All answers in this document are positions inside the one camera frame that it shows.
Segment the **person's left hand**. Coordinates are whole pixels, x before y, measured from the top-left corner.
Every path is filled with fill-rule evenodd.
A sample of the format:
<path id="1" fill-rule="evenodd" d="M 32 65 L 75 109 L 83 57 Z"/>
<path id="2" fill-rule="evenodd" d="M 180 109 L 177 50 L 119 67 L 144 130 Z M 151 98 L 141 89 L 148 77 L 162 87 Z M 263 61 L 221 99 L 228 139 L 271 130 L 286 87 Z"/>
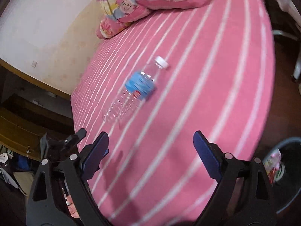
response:
<path id="1" fill-rule="evenodd" d="M 75 205 L 74 205 L 74 202 L 73 202 L 73 200 L 72 200 L 72 197 L 71 197 L 70 195 L 68 195 L 68 196 L 66 197 L 66 203 L 67 203 L 67 207 L 68 207 L 68 210 L 69 210 L 71 216 L 72 216 L 73 218 L 78 218 L 78 219 L 80 219 L 79 213 L 77 212 L 77 209 L 76 209 L 76 207 L 75 207 Z"/>

